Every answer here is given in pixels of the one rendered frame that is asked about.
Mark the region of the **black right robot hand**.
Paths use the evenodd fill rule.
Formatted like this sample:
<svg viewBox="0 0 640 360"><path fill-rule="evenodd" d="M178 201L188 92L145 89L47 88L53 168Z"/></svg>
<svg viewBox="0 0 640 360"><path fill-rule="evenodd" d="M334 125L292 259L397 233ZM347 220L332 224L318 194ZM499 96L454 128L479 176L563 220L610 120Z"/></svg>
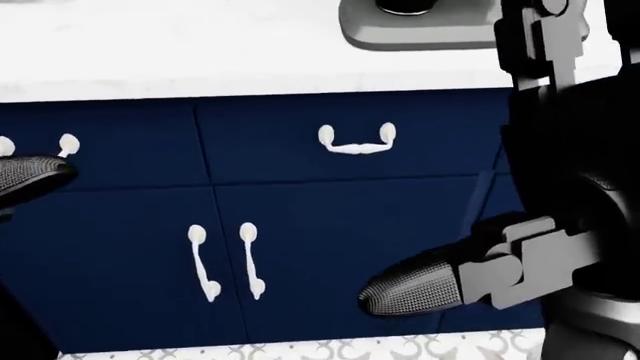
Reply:
<svg viewBox="0 0 640 360"><path fill-rule="evenodd" d="M501 129L524 209L374 276L358 305L378 317L551 293L640 301L640 0L604 0L623 53L618 74L575 80L583 0L502 0L494 26L514 91Z"/></svg>

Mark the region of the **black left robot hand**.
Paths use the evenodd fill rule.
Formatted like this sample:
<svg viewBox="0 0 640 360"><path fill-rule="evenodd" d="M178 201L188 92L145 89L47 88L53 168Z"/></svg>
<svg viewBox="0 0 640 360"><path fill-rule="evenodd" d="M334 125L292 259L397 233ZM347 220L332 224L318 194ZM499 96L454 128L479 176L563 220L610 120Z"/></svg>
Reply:
<svg viewBox="0 0 640 360"><path fill-rule="evenodd" d="M77 176L76 167L58 156L0 157L0 224L10 221L16 206L63 188Z"/></svg>

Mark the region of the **black mixer bowl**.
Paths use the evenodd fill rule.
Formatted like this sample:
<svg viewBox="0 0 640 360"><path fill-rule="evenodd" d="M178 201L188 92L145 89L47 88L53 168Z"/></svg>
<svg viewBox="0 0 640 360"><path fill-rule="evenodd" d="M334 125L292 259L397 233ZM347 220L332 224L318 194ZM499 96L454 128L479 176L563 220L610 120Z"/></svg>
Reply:
<svg viewBox="0 0 640 360"><path fill-rule="evenodd" d="M438 0L375 0L376 6L389 14L417 16L430 11Z"/></svg>

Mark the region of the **navy cabinet door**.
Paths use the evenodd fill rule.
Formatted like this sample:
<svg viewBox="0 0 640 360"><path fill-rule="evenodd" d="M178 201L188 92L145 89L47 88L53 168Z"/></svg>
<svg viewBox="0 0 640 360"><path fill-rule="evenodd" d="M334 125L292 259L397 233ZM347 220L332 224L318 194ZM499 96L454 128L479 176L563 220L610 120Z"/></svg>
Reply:
<svg viewBox="0 0 640 360"><path fill-rule="evenodd" d="M485 203L481 219L521 210L517 192L508 174L497 175ZM498 310L481 302L445 311L440 333L480 332L504 329L534 329L543 326L538 300Z"/></svg>
<svg viewBox="0 0 640 360"><path fill-rule="evenodd" d="M207 302L187 232L221 285ZM50 194L0 225L0 280L64 353L247 340L210 188Z"/></svg>
<svg viewBox="0 0 640 360"><path fill-rule="evenodd" d="M368 279L428 248L460 239L484 206L493 175L237 185L216 188L221 223L253 343L435 332L440 317L383 319L357 306ZM249 288L241 224L250 222L257 275Z"/></svg>

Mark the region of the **wide navy cabinet drawer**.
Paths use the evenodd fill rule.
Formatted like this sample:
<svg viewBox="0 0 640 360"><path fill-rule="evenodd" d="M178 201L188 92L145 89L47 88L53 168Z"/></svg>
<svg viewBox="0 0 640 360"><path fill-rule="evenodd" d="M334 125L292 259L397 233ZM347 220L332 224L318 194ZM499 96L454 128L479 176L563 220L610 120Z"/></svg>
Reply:
<svg viewBox="0 0 640 360"><path fill-rule="evenodd" d="M195 107L211 179L217 185L463 176L493 167L506 121L507 89L358 92L207 98ZM387 152L328 152L318 129L331 125L333 144L381 143Z"/></svg>

